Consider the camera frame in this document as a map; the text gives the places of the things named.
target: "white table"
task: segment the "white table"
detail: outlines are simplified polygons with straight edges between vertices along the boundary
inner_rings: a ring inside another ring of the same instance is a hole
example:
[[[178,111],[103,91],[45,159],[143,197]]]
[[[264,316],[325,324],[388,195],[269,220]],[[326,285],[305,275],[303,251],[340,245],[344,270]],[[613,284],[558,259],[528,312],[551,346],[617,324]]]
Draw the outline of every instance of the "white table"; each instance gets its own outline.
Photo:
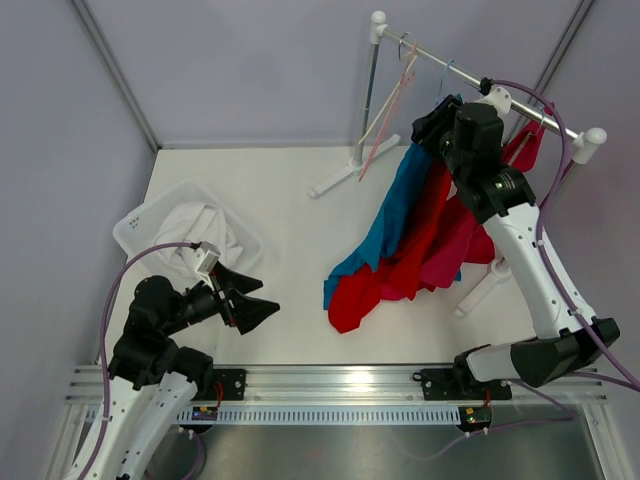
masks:
[[[391,184],[405,147],[381,157],[359,183],[350,179],[312,200],[310,187],[341,168],[347,147],[163,150],[146,200],[191,178],[210,188],[264,239],[267,248],[249,275],[265,286],[252,296],[281,311],[241,336],[219,318],[174,338],[217,364],[450,363],[464,350],[533,336],[531,318],[513,279],[497,286],[465,319],[452,312],[479,282],[485,266],[463,266],[448,290],[421,291],[413,302],[383,302],[359,329],[339,334],[322,309],[322,286],[333,267],[362,241]],[[125,276],[107,334],[110,354],[120,336],[140,268]]]

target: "red cloth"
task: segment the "red cloth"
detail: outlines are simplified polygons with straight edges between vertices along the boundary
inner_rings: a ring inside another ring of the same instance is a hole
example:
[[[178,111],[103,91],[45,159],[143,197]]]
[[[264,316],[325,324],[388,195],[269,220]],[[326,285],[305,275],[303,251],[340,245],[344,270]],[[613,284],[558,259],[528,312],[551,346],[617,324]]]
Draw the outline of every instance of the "red cloth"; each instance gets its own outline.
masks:
[[[504,148],[503,162],[530,170],[541,140],[538,124],[530,122]],[[446,200],[450,185],[444,163],[434,162],[396,253],[381,259],[377,272],[365,264],[354,275],[340,278],[329,304],[329,321],[338,332],[358,328],[382,299],[413,300],[419,289],[451,286],[463,262],[493,260],[495,249],[484,228],[457,195]]]
[[[340,278],[329,304],[329,321],[338,332],[358,328],[362,318],[383,298],[415,298],[420,286],[422,259],[437,234],[437,220],[446,204],[450,186],[451,176],[446,166],[434,162],[396,253],[381,259],[376,272],[365,264],[354,275]]]

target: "white cloth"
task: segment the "white cloth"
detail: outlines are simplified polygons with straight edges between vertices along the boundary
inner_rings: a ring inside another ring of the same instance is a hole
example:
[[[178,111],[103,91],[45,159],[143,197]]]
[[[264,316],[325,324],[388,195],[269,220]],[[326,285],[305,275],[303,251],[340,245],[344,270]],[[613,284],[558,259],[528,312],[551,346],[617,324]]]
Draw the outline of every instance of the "white cloth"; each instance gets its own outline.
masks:
[[[181,203],[167,218],[153,240],[153,245],[170,242],[209,242],[220,251],[220,262],[233,268],[242,253],[236,236],[221,208],[202,202]],[[162,260],[182,276],[199,279],[196,267],[199,259],[191,248],[165,248],[158,251]]]

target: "gray floor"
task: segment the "gray floor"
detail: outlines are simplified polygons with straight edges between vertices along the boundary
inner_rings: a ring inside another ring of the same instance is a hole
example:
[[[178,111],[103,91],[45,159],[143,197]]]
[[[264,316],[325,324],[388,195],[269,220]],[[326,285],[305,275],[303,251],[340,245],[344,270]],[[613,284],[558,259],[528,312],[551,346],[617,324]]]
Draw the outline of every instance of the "gray floor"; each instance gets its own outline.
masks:
[[[561,416],[552,407],[496,408],[495,424]],[[527,426],[463,441],[431,462],[432,454],[460,436],[454,427],[219,426],[202,438],[204,480],[387,479],[602,479],[581,421]],[[195,444],[169,434],[149,466],[158,480],[183,478]]]

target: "white pipe connector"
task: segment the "white pipe connector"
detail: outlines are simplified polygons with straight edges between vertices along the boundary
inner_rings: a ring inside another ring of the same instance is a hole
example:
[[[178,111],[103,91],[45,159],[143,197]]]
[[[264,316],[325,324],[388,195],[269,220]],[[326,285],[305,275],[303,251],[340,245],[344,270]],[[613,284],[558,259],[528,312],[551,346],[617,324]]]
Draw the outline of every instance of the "white pipe connector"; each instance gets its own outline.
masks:
[[[380,10],[373,12],[371,15],[371,33],[369,41],[372,45],[380,45],[382,40],[382,32],[387,27],[387,15]]]
[[[582,132],[573,141],[573,144],[577,147],[573,154],[573,161],[581,165],[586,164],[606,141],[607,132],[602,128],[595,127]]]

